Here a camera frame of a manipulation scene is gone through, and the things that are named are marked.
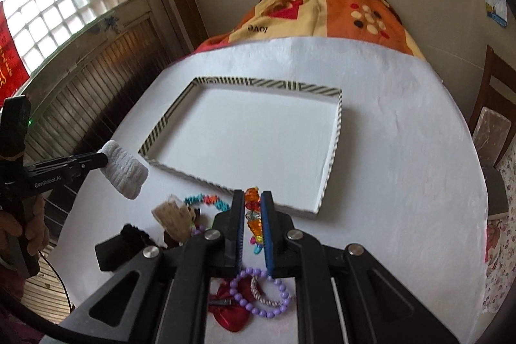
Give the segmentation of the operator left hand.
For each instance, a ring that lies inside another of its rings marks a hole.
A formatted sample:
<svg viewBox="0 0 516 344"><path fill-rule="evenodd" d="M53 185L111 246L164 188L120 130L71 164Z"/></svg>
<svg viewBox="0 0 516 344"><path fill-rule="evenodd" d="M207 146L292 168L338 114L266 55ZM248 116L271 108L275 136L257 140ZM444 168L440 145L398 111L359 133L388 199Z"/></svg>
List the operator left hand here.
<svg viewBox="0 0 516 344"><path fill-rule="evenodd" d="M29 200L31 205L31 217L23 223L19 223L15 217L4 211L1 212L1 258L7 261L12 259L8 245L8 235L14 237L25 236L28 244L27 251L31 256L36 256L49 242L49 230L45 225L45 201L41 195Z"/></svg>

